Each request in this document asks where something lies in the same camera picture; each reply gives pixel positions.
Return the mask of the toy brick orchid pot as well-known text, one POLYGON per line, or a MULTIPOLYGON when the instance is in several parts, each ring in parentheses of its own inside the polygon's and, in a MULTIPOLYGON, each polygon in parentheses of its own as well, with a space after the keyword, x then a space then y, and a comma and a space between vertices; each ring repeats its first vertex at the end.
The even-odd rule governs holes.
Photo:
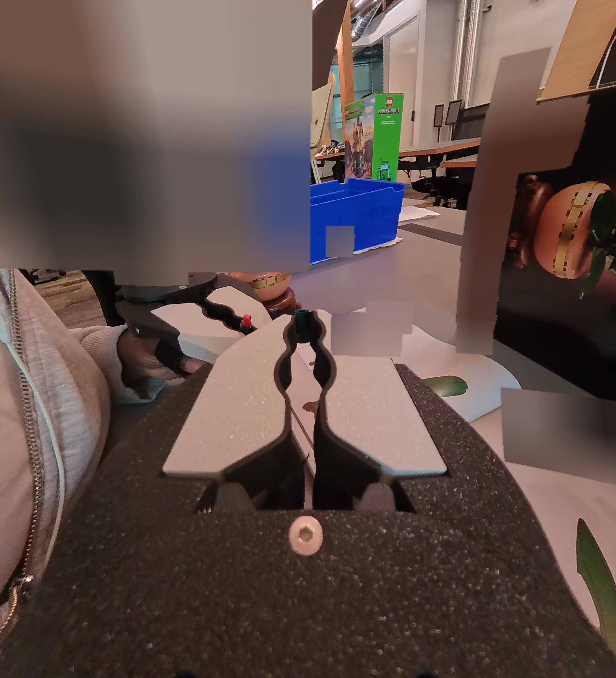
POLYGON ((302 308, 290 287, 291 273, 227 272, 226 275, 249 284, 270 315, 293 313, 302 308))

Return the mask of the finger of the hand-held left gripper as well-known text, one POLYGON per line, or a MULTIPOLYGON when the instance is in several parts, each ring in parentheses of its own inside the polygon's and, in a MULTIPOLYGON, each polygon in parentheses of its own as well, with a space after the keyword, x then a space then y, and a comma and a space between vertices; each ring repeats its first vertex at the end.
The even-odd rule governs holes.
POLYGON ((203 301, 203 311, 207 317, 222 321, 226 327, 240 333, 239 324, 247 314, 252 316, 254 331, 272 322, 256 296, 229 285, 214 289, 203 301))
POLYGON ((230 311, 226 314, 229 323, 249 315, 254 324, 258 320, 258 302, 214 302, 212 306, 209 315, 192 302, 168 304, 151 313, 176 329, 177 343, 184 355, 212 363, 244 337, 239 329, 231 329, 222 319, 213 318, 213 312, 222 315, 223 311, 230 311))

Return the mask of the group of black office chairs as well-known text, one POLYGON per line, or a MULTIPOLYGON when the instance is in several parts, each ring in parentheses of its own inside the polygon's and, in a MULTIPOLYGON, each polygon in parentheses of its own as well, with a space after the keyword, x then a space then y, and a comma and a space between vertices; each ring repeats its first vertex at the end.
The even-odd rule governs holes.
POLYGON ((426 193, 434 198, 434 206, 450 207, 455 202, 455 208, 465 211, 472 190, 473 168, 449 169, 448 175, 430 178, 422 177, 411 184, 416 192, 426 193))

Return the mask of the open instruction booklet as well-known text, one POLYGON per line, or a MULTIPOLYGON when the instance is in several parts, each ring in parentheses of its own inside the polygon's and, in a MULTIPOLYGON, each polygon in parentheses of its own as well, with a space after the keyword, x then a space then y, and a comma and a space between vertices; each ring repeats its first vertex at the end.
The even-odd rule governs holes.
MULTIPOLYGON (((501 403, 500 390, 503 387, 517 393, 525 385, 524 394, 531 399, 554 394, 551 389, 532 389, 532 385, 558 386, 556 393, 565 396, 571 403, 590 398, 527 359, 516 359, 516 368, 526 367, 522 374, 524 380, 517 380, 507 368, 489 357, 459 355, 454 346, 433 338, 416 326, 413 326, 411 334, 402 336, 402 354, 394 361, 407 365, 420 377, 449 374, 464 378, 469 388, 476 386, 474 391, 450 397, 448 402, 503 460, 501 409, 496 406, 501 403)), ((521 464, 507 465, 541 521, 564 577, 582 610, 590 614, 592 623, 597 622, 592 594, 583 576, 576 570, 576 528, 579 519, 585 521, 616 584, 616 485, 521 464)))

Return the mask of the dark orchid set box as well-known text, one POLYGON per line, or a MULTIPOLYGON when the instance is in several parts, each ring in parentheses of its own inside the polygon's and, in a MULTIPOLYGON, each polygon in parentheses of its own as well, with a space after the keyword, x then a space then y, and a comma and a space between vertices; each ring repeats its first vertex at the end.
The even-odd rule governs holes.
POLYGON ((591 95, 573 161, 516 183, 494 338, 616 401, 616 89, 591 95))

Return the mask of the grey vertical pipes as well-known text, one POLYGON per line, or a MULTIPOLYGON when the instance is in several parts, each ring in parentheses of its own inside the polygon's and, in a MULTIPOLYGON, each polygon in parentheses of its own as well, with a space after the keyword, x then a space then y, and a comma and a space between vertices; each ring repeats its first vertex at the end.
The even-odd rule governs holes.
POLYGON ((452 100, 468 108, 472 93, 473 69, 478 46, 483 1, 458 1, 452 100))

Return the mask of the wooden panel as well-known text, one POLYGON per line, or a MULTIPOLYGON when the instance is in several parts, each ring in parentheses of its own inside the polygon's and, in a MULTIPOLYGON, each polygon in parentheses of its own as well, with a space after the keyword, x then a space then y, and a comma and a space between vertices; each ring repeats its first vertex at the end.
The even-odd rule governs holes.
POLYGON ((538 102, 586 94, 616 28, 616 1, 577 1, 538 102))

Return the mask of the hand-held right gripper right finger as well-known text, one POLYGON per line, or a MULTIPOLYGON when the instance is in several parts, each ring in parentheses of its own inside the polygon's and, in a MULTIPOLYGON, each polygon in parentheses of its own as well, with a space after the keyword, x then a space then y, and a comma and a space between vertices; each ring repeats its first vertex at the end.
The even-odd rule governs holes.
POLYGON ((332 351, 332 316, 307 318, 313 377, 321 386, 313 431, 316 468, 330 475, 445 475, 422 417, 388 357, 332 351))

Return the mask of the beige display board on stand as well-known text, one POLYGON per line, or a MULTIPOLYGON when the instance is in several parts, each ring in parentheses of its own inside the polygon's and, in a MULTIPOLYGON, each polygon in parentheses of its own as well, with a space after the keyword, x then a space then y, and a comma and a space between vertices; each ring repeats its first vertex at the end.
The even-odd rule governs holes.
POLYGON ((334 79, 312 91, 311 143, 310 148, 318 151, 331 144, 329 117, 332 105, 334 79))

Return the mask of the blue plastic bin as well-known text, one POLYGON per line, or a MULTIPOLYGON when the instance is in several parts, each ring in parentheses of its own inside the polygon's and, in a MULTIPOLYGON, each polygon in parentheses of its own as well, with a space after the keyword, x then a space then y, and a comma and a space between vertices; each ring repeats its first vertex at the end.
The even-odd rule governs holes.
POLYGON ((359 178, 311 185, 311 264, 328 259, 327 227, 352 226, 355 254, 394 241, 405 188, 405 183, 359 178))

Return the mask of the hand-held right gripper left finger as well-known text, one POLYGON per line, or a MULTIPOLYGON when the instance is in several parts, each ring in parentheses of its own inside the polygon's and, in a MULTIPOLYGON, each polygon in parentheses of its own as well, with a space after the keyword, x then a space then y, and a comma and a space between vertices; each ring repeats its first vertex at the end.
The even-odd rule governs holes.
POLYGON ((301 467, 286 393, 294 318, 228 348, 211 368, 162 470, 169 477, 286 477, 301 467))

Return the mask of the person's left hand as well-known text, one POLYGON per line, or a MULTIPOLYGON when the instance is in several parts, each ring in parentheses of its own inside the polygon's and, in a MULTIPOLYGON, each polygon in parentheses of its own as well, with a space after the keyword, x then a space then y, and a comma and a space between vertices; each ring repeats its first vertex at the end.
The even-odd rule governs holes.
POLYGON ((205 365, 204 361, 185 357, 177 370, 166 367, 157 357, 157 339, 139 338, 125 329, 117 340, 123 384, 142 399, 147 399, 150 382, 170 382, 189 376, 205 365))

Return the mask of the person's left forearm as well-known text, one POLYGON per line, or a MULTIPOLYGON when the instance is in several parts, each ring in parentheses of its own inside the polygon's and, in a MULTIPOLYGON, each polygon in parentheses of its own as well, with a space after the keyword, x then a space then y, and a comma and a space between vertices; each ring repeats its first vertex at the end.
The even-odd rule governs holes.
POLYGON ((132 396, 123 381, 123 365, 117 350, 117 343, 125 330, 126 326, 93 326, 69 330, 102 372, 111 401, 116 405, 132 402, 132 396))

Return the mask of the green toy set box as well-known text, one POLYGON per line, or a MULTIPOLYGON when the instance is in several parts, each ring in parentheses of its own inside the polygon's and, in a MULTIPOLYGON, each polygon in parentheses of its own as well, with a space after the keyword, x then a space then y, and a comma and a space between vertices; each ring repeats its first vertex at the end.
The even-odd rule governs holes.
POLYGON ((374 94, 345 108, 345 179, 397 181, 404 94, 374 94))

